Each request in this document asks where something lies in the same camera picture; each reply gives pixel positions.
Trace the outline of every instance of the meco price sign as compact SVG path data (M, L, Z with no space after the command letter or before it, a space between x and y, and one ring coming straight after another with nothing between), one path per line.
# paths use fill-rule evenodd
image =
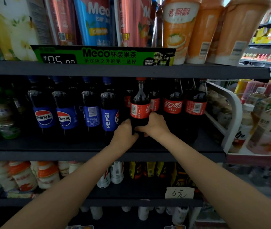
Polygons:
M31 45L39 62L171 66L174 48Z

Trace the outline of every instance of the forearm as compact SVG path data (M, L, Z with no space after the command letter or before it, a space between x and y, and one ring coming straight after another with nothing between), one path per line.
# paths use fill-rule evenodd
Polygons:
M271 228L271 200L171 133L157 138L230 228Z
M2 229L65 228L106 169L118 159L109 146L27 204Z

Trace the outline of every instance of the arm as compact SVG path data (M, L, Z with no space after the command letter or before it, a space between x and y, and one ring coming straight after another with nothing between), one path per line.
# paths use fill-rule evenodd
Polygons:
M170 133L163 116L151 113L136 130L172 153L230 228L271 228L271 200Z
M109 146L27 204L1 229L65 228L103 173L137 138L127 119L118 126Z

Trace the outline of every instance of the barcode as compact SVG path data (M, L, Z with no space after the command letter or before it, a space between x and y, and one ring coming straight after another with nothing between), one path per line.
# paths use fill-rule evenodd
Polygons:
M66 39L65 39L65 33L58 32L58 35L59 35L59 40L60 41L66 41Z
M209 42L203 42L201 44L201 49L200 49L199 54L200 55L206 55L208 53L209 45L210 45Z
M200 113L200 110L201 110L201 103L195 103L193 112Z
M137 109L136 109L136 105L131 104L131 114L132 115L137 115Z
M231 55L240 56L242 54L242 52L244 51L246 43L247 42L236 41L234 44L233 50L231 52Z
M90 116L90 117L95 117L95 116L97 116L97 110L96 110L96 107L90 107L90 108L88 108L88 111L89 111L89 116Z

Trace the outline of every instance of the hand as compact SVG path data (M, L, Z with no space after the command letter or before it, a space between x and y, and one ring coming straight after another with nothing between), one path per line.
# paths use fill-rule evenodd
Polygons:
M131 122L130 119L127 119L118 126L117 130L114 131L114 135L109 146L124 153L130 149L138 137L139 135L137 133L132 135Z
M144 136L150 136L157 140L157 138L167 132L170 132L163 115L159 115L155 112L151 112L149 115L149 121L146 126L135 127L136 131L144 132Z

